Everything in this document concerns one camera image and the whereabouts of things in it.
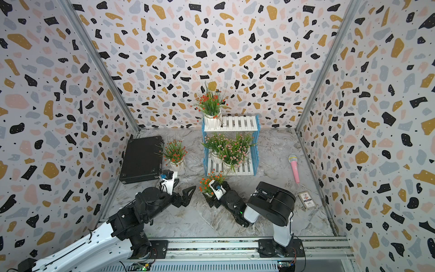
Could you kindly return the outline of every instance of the pink microphone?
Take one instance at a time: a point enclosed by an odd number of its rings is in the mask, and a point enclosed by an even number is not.
[[[291,168],[293,169],[294,180],[296,181],[296,183],[299,184],[298,158],[296,157],[296,155],[291,154],[288,157],[288,161],[290,162]]]

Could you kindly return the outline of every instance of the marble floor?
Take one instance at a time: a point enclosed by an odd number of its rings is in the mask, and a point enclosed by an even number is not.
[[[204,149],[200,144],[201,131],[196,130],[145,130],[141,137],[161,135],[165,142],[173,138],[183,140],[189,151],[183,170],[178,173],[180,184],[175,192],[192,185],[199,185],[204,174]],[[302,148],[294,130],[265,130],[260,132],[258,140],[260,163],[256,176],[231,176],[228,183],[243,198],[249,198],[260,181],[284,188],[296,197],[301,191],[309,191],[318,205],[316,209],[306,211],[297,197],[294,209],[292,231],[297,236],[333,236],[328,217],[316,189],[315,182],[309,170]],[[288,156],[298,156],[298,171],[300,184],[296,184],[288,162]],[[133,184],[120,184],[113,201],[109,204],[108,215],[114,214],[120,207],[134,199],[138,191],[155,186],[156,181],[144,181]],[[230,212],[222,206],[210,208],[199,189],[195,191],[187,207],[169,206],[154,218],[152,226],[146,225],[148,237],[253,237],[273,236],[273,227],[262,216],[257,222],[243,228],[238,225]]]

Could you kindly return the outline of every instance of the shelf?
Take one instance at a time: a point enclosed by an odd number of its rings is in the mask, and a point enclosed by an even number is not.
[[[253,131],[252,136],[254,139],[252,143],[258,143],[258,136],[260,135],[260,121],[258,115],[255,116],[223,116],[222,117],[222,127],[217,129],[211,129],[205,127],[205,122],[202,122],[202,138],[204,139],[207,135],[206,132],[229,132],[229,131]],[[209,150],[204,147],[204,175],[207,176],[213,169],[219,172],[222,169],[222,164],[215,164],[211,158],[208,157]],[[247,162],[243,163],[237,170],[236,173],[229,171],[227,175],[229,176],[247,176],[256,175],[259,163],[258,147],[254,145],[251,147],[251,152]]]
[[[255,116],[223,116],[221,128],[208,128],[204,131],[258,131],[257,119]]]
[[[219,173],[222,171],[223,164],[216,164],[212,161],[211,158],[208,158],[207,162],[207,174],[211,173],[214,169],[215,173]],[[227,176],[253,176],[254,175],[254,167],[252,165],[252,151],[249,152],[248,159],[245,163],[241,164],[239,168],[236,169],[236,172],[232,170],[228,170],[225,172]]]

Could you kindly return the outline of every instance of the terrazzo patterned wall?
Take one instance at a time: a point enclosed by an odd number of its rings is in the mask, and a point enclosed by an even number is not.
[[[130,124],[55,1],[0,0],[0,270],[87,235]]]
[[[345,0],[74,0],[141,127],[200,128],[201,85],[224,115],[264,127],[298,122],[342,21]]]
[[[301,132],[362,271],[435,271],[435,2],[362,1]]]

